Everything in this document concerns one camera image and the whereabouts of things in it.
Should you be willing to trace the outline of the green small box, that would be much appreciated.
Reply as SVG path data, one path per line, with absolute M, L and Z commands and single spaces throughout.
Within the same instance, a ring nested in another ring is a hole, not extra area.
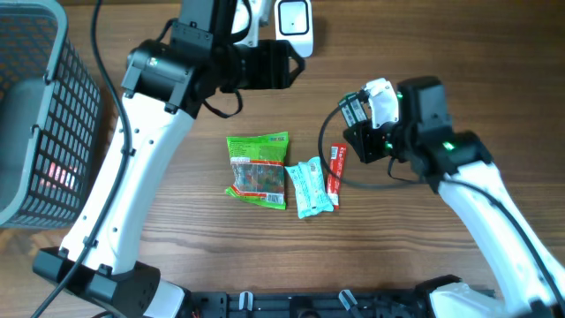
M 368 119 L 362 102 L 356 93 L 346 94 L 338 103 L 344 121 L 348 127 Z

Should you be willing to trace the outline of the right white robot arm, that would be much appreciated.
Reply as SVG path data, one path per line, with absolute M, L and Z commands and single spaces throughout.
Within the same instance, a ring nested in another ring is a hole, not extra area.
M 409 163 L 453 209 L 486 258 L 501 299 L 457 277 L 427 284 L 434 317 L 562 317 L 564 267 L 548 252 L 507 191 L 493 157 L 473 132 L 455 132 L 444 86 L 432 76 L 393 86 L 366 83 L 338 103 L 343 137 L 363 163 Z

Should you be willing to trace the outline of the red stick sachet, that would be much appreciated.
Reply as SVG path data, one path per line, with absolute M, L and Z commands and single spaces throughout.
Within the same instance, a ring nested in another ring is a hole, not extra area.
M 343 176 L 343 167 L 347 154 L 347 145 L 334 143 L 330 153 L 330 173 L 327 180 L 327 194 L 334 209 L 339 209 L 339 191 L 341 188 L 340 178 Z

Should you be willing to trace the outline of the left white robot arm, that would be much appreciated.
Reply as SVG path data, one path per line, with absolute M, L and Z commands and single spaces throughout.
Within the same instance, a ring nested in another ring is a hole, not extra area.
M 269 1 L 185 1 L 126 60 L 119 121 L 79 218 L 34 273 L 112 317 L 197 317 L 191 293 L 139 261 L 141 232 L 170 160 L 216 92 L 285 89 L 304 70 L 289 42 L 262 40 Z

